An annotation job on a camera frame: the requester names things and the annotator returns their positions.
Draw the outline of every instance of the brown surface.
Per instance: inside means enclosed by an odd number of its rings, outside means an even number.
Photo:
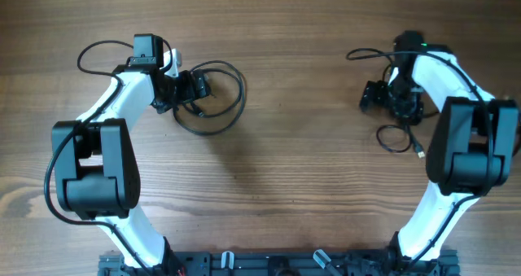
[[[108,84],[76,69],[92,42],[156,33],[184,68],[225,59],[247,78],[247,109],[226,134],[196,137],[152,108],[132,132],[141,203],[178,251],[379,248],[406,223],[427,177],[414,153],[391,155],[375,141],[392,121],[357,102],[385,61],[349,63],[352,48],[390,50],[404,29],[421,29],[486,90],[521,96],[519,0],[0,0],[0,11],[5,275],[94,274],[98,255],[115,248],[97,228],[51,217],[42,197],[51,126]],[[85,65],[110,70],[129,53],[100,47]],[[435,123],[414,129],[425,145]],[[521,274],[519,170],[449,236],[464,275]]]

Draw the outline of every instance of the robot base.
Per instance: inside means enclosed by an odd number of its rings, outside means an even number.
[[[384,272],[385,250],[353,250],[328,254],[331,262],[322,269],[313,253],[241,253],[211,254],[209,252],[176,252],[185,270],[177,276],[458,276],[456,251],[441,251],[437,261],[419,262],[410,271],[400,274]],[[99,258],[98,276],[141,276],[142,269],[129,268],[121,254]],[[162,275],[155,270],[154,275]]]

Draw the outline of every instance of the wood grain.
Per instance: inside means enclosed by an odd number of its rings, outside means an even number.
[[[0,0],[0,11],[2,275],[91,275],[115,248],[101,230],[54,219],[42,196],[52,125],[86,111],[108,84],[76,69],[92,42],[156,33],[182,52],[184,69],[223,59],[247,78],[246,110],[225,134],[196,137],[152,108],[131,133],[140,201],[177,251],[380,248],[406,223],[424,165],[378,146],[374,131],[392,120],[357,103],[385,62],[349,63],[348,50],[390,50],[403,30],[420,29],[486,90],[521,100],[519,0]],[[130,53],[99,47],[85,66],[111,70]],[[214,85],[209,111],[237,90]],[[414,128],[424,145],[435,124]],[[515,159],[509,181],[449,236],[464,275],[521,274],[520,170]]]

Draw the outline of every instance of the wooden table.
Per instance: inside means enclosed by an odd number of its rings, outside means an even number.
[[[0,11],[2,275],[92,275],[115,248],[98,228],[53,218],[42,195],[52,125],[108,85],[76,68],[92,42],[155,33],[182,52],[184,69],[223,59],[247,78],[246,110],[225,134],[194,136],[153,108],[131,134],[140,202],[174,251],[380,248],[407,222],[427,184],[424,162],[376,142],[393,120],[362,114],[358,101],[386,64],[348,62],[353,48],[390,50],[419,29],[483,88],[521,97],[519,0],[0,0]],[[100,46],[84,65],[110,71],[130,54]],[[237,90],[214,84],[217,99],[201,102],[209,111]],[[435,124],[414,127],[425,146]],[[521,274],[519,162],[446,241],[464,275]]]

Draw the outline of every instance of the robotic arm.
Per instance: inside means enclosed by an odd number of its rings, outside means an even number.
[[[53,150],[58,152],[55,178],[60,207],[75,212],[83,222],[99,225],[122,252],[100,257],[99,276],[459,273],[456,253],[440,248],[462,214],[480,196],[507,179],[519,111],[514,102],[494,100],[475,85],[459,68],[448,47],[431,49],[418,34],[405,32],[395,40],[395,52],[388,54],[396,54],[390,81],[368,82],[362,97],[362,111],[376,104],[411,125],[422,118],[421,93],[427,92],[440,110],[427,153],[427,190],[414,215],[394,234],[387,248],[329,254],[317,250],[314,254],[235,255],[174,253],[138,204],[141,186],[129,131],[149,105],[163,113],[175,109],[176,104],[193,104],[193,100],[211,92],[204,71],[179,72],[180,54],[176,50],[163,54],[161,42],[154,35],[136,35],[134,57],[115,69],[112,83],[100,100],[77,120],[60,121],[52,130]],[[385,54],[379,52],[362,58],[382,55]],[[164,72],[161,68],[167,63],[173,65]],[[488,122],[493,128],[491,132],[486,126]],[[71,133],[74,137],[59,150]],[[490,134],[493,151],[471,142],[472,134]],[[93,154],[103,155],[103,165],[81,166],[79,160]],[[67,223],[81,222],[54,214]]]

